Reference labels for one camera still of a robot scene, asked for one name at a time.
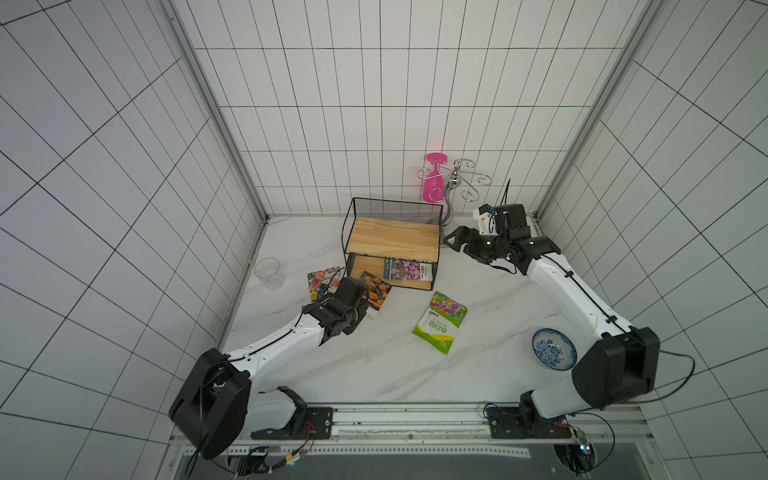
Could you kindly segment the mixed flower seed bag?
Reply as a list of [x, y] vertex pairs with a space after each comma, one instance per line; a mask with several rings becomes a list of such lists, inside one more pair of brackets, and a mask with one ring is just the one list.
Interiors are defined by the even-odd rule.
[[344, 267], [332, 267], [307, 274], [310, 301], [315, 302], [328, 293], [334, 293], [343, 277]]

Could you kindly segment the orange flower seed bag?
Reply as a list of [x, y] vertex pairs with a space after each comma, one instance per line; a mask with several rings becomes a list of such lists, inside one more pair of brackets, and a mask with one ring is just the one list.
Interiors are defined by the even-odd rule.
[[367, 287], [368, 309], [366, 317], [373, 319], [377, 316], [386, 301], [392, 286], [381, 278], [364, 271], [359, 280]]

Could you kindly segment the black wire wooden shelf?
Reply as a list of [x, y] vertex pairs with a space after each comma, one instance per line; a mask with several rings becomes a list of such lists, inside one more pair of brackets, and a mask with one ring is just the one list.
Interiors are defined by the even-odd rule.
[[[411, 201], [354, 197], [341, 229], [346, 274], [359, 279], [367, 271], [393, 287], [430, 291], [440, 259], [443, 206]], [[433, 264], [433, 281], [387, 280], [386, 258]]]

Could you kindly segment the purple flower seed bag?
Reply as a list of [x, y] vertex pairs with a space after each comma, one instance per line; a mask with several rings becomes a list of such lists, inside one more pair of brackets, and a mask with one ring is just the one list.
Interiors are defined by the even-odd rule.
[[433, 281], [433, 264], [403, 258], [386, 258], [384, 275], [387, 280]]

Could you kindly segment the green zinnia seed bag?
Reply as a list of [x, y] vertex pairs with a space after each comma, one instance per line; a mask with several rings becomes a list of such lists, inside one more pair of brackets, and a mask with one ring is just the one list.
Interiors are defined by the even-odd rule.
[[468, 309], [463, 304], [441, 292], [435, 292], [413, 334], [440, 353], [448, 355], [467, 312]]

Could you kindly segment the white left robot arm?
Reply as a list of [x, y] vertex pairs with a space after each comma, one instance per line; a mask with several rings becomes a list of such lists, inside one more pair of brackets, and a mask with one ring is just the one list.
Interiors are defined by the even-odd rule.
[[352, 334], [365, 318], [369, 288], [350, 277], [337, 289], [302, 307], [296, 319], [266, 338], [223, 353], [201, 354], [172, 402], [168, 416], [210, 460], [242, 435], [292, 440], [311, 433], [306, 401], [287, 386], [266, 391], [278, 368], [332, 338]]

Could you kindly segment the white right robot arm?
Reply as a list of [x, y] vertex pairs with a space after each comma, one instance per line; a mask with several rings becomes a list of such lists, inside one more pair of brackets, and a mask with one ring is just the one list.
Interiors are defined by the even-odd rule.
[[474, 260], [510, 263], [558, 306], [577, 360], [569, 376], [523, 394], [520, 406], [535, 419], [554, 419], [632, 400], [655, 387], [660, 340], [648, 327], [637, 329], [603, 301], [572, 269], [556, 244], [530, 229], [483, 235], [459, 226], [443, 243]]

